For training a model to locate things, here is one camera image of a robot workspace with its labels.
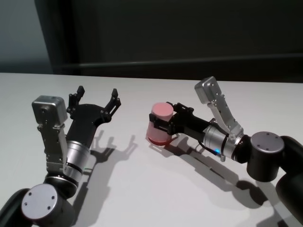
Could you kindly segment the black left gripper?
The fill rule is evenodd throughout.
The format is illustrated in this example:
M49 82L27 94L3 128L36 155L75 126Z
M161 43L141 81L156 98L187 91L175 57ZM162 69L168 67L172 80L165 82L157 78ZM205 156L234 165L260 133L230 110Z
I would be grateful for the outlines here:
M110 122L121 106L116 88L113 89L110 101L105 107L92 104L79 105L84 93L84 87L79 86L76 93L69 94L67 113L70 114L72 124L66 136L67 141L92 143L97 128L101 124Z

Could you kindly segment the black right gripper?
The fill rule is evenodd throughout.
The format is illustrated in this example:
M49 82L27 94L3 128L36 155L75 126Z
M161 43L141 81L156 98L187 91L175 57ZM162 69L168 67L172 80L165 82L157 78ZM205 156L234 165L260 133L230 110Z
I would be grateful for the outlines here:
M150 113L149 120L153 123L153 127L168 135L183 133L202 142L205 136L204 130L210 125L210 122L194 116L192 107L187 107L181 103L166 103L172 106L174 115L169 115L168 120L163 120Z

